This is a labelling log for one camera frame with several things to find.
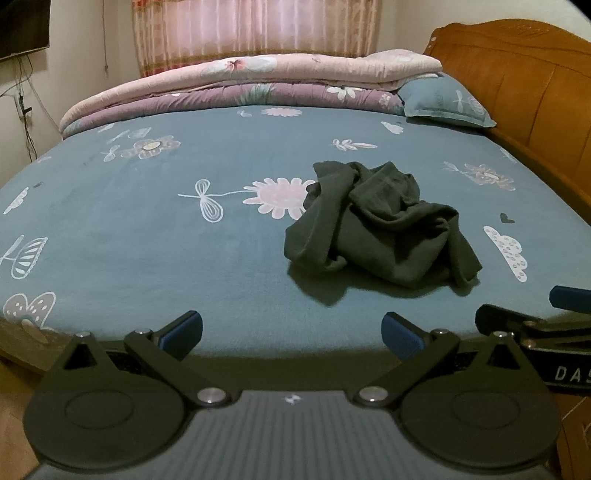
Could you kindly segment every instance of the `mattress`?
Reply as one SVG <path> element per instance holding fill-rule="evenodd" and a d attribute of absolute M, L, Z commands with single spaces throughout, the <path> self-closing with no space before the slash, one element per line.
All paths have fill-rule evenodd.
<path fill-rule="evenodd" d="M 285 229 L 325 160 L 391 161 L 423 200 L 456 208 L 483 265 L 471 288 L 291 268 Z M 509 152 L 390 113 L 267 105 L 114 122 L 25 168 L 0 207 L 9 321 L 112 340 L 193 309 L 204 357 L 383 352 L 386 312 L 470 335 L 484 303 L 552 319 L 554 285 L 591 285 L 591 228 Z"/>

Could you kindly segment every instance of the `pillow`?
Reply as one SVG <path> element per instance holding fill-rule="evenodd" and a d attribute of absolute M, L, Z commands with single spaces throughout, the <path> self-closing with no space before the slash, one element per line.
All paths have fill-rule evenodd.
<path fill-rule="evenodd" d="M 445 73 L 437 75 L 412 80 L 398 90 L 405 116 L 423 116 L 462 127 L 496 125 L 466 87 Z"/>

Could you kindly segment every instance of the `carved wooden headboard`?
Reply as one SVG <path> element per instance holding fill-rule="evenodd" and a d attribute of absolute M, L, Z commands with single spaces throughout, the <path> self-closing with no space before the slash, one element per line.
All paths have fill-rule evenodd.
<path fill-rule="evenodd" d="M 425 54 L 486 107 L 487 134 L 591 223 L 591 43 L 508 19 L 438 28 Z"/>

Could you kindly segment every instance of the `headboard panel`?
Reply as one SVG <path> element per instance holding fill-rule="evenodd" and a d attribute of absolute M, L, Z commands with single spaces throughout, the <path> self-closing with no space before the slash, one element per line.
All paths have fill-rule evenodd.
<path fill-rule="evenodd" d="M 438 28 L 425 54 L 486 107 L 488 135 L 591 223 L 591 43 L 507 19 Z"/>

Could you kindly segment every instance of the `patterned curtain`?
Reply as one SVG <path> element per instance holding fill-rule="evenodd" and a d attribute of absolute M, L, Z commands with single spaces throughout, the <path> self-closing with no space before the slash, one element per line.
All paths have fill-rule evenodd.
<path fill-rule="evenodd" d="M 273 53 L 374 52 L 382 0 L 132 0 L 142 76 Z"/>

